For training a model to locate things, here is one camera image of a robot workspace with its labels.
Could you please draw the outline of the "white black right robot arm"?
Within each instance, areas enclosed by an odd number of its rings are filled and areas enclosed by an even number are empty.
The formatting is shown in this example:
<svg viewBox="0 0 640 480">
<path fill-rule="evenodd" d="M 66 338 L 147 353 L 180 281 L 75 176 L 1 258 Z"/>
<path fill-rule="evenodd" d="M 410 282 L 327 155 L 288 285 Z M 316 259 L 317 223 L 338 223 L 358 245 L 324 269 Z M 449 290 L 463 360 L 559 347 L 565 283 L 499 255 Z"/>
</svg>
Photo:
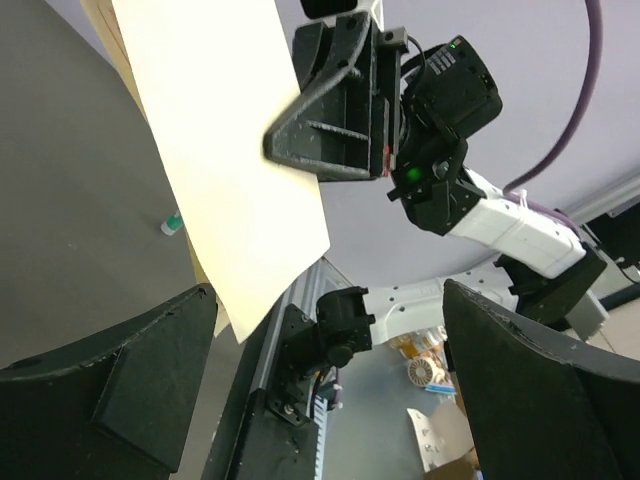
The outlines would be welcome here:
<svg viewBox="0 0 640 480">
<path fill-rule="evenodd" d="M 300 92 L 264 135 L 269 160 L 322 182 L 389 177 L 388 198 L 413 225 L 498 254 L 457 281 L 521 316 L 551 324 L 583 298 L 605 263 L 577 229 L 464 163 L 469 138 L 502 109 L 464 37 L 426 50 L 353 11 L 300 26 L 292 60 Z"/>
</svg>

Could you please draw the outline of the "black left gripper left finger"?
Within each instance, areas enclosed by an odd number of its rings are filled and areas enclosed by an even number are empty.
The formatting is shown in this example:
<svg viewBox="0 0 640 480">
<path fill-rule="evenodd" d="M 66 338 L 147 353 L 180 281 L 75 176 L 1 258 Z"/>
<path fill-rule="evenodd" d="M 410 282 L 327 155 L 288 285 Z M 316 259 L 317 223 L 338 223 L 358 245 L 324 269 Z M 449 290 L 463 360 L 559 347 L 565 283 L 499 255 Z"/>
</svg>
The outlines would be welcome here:
<svg viewBox="0 0 640 480">
<path fill-rule="evenodd" d="M 167 479 L 179 469 L 218 313 L 196 285 L 1 371 L 4 479 Z"/>
</svg>

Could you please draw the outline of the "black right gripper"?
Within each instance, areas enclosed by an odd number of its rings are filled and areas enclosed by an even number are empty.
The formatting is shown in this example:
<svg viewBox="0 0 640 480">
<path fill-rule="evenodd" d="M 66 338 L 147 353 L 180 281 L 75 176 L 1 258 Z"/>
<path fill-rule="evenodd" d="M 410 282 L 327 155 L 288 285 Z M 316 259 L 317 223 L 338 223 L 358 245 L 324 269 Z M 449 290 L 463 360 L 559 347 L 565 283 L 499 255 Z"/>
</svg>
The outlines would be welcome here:
<svg viewBox="0 0 640 480">
<path fill-rule="evenodd" d="M 383 32 L 368 11 L 299 27 L 292 61 L 299 95 L 263 137 L 267 159 L 321 182 L 368 181 L 388 172 L 398 147 L 400 32 Z M 497 84 L 462 35 L 423 51 L 401 96 L 393 189 L 398 200 L 432 184 L 453 183 L 468 140 L 503 109 Z"/>
</svg>

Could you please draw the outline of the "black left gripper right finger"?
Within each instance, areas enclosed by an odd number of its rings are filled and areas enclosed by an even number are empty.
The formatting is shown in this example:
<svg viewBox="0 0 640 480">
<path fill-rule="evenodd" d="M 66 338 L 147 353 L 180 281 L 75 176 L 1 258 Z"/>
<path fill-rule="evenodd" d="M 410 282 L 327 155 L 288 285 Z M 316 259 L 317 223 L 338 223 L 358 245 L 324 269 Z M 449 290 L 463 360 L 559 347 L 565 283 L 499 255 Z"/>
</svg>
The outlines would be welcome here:
<svg viewBox="0 0 640 480">
<path fill-rule="evenodd" d="M 448 348 L 487 479 L 636 479 L 639 363 L 444 284 Z"/>
</svg>

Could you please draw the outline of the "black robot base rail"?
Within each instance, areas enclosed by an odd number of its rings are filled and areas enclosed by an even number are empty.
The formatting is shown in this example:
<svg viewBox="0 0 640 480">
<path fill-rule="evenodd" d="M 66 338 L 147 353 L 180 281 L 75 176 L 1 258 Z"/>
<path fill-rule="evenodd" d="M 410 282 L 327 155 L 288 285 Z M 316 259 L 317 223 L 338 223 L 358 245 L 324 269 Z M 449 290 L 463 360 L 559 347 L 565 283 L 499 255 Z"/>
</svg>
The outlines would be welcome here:
<svg viewBox="0 0 640 480">
<path fill-rule="evenodd" d="M 285 338 L 285 310 L 294 304 L 311 315 L 323 291 L 324 265 L 303 272 L 276 301 L 245 342 L 230 393 L 201 477 L 203 479 L 320 479 L 325 419 L 283 417 L 272 392 L 279 347 Z"/>
</svg>

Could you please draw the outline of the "cream paper letter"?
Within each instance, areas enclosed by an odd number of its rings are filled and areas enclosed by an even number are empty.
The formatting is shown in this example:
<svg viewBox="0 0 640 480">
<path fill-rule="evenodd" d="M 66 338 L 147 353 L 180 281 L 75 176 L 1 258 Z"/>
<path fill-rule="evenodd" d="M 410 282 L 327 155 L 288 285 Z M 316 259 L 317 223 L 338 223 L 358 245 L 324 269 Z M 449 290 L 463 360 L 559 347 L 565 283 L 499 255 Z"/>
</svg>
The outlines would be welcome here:
<svg viewBox="0 0 640 480">
<path fill-rule="evenodd" d="M 272 1 L 87 1 L 238 341 L 329 248 L 317 178 L 266 159 L 299 93 Z"/>
</svg>

